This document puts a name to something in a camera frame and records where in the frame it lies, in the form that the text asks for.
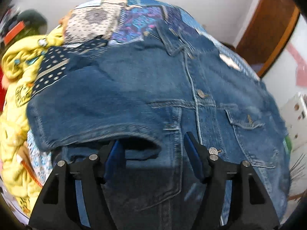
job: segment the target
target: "pocket flap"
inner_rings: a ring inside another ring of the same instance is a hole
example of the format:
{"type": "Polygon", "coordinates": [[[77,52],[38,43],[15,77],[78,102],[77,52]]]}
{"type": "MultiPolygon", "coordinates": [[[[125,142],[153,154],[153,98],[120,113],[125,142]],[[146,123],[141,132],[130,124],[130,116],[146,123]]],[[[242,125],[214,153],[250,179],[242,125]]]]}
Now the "pocket flap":
{"type": "Polygon", "coordinates": [[[254,107],[243,110],[238,108],[226,109],[226,113],[230,124],[246,130],[253,130],[265,125],[264,121],[261,120],[261,112],[254,107]]]}

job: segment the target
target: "denim jacket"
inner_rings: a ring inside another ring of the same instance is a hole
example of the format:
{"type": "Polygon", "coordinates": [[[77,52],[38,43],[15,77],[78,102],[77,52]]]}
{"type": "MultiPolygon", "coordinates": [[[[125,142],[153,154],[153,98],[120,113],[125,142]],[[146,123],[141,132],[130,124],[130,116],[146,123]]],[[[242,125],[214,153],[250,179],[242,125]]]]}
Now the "denim jacket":
{"type": "MultiPolygon", "coordinates": [[[[61,78],[27,107],[40,150],[61,150],[69,162],[96,153],[91,145],[102,140],[145,140],[126,150],[126,168],[104,186],[118,229],[191,228],[205,185],[183,147],[187,131],[225,161],[248,160],[282,217],[290,186],[284,122],[265,85],[228,66],[207,37],[161,21],[142,41],[57,49],[69,60],[61,78]]],[[[228,182],[222,224],[230,199],[228,182]]]]}

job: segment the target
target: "pink object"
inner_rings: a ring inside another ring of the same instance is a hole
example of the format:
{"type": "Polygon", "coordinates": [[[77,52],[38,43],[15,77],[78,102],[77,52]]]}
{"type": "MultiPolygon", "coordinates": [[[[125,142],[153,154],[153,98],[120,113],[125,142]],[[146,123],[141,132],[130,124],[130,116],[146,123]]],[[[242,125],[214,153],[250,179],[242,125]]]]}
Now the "pink object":
{"type": "Polygon", "coordinates": [[[296,68],[296,85],[307,87],[307,62],[303,59],[300,53],[292,45],[291,42],[288,43],[286,49],[293,56],[297,63],[296,68]]]}

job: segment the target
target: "orange object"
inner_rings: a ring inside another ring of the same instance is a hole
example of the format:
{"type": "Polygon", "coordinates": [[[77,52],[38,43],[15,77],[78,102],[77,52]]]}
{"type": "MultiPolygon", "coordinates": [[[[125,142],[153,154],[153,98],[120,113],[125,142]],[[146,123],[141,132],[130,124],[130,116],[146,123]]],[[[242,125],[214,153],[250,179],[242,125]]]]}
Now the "orange object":
{"type": "Polygon", "coordinates": [[[17,25],[13,27],[4,37],[4,40],[3,40],[4,45],[7,45],[24,28],[25,28],[25,24],[23,21],[17,23],[17,25]]]}

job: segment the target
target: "yellow clothing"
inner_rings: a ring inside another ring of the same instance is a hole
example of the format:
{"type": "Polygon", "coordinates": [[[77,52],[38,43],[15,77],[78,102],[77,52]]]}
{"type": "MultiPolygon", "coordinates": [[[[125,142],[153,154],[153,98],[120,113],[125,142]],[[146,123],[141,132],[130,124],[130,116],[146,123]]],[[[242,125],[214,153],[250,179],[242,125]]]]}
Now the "yellow clothing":
{"type": "Polygon", "coordinates": [[[50,46],[60,46],[62,43],[61,27],[54,29],[49,35],[28,36],[14,43],[1,62],[3,73],[9,79],[17,78],[8,87],[0,116],[0,159],[3,161],[1,176],[9,192],[24,208],[24,212],[32,211],[41,190],[18,156],[19,148],[27,140],[29,130],[26,107],[44,53],[50,46]],[[39,45],[41,39],[45,39],[46,46],[39,45]]]}

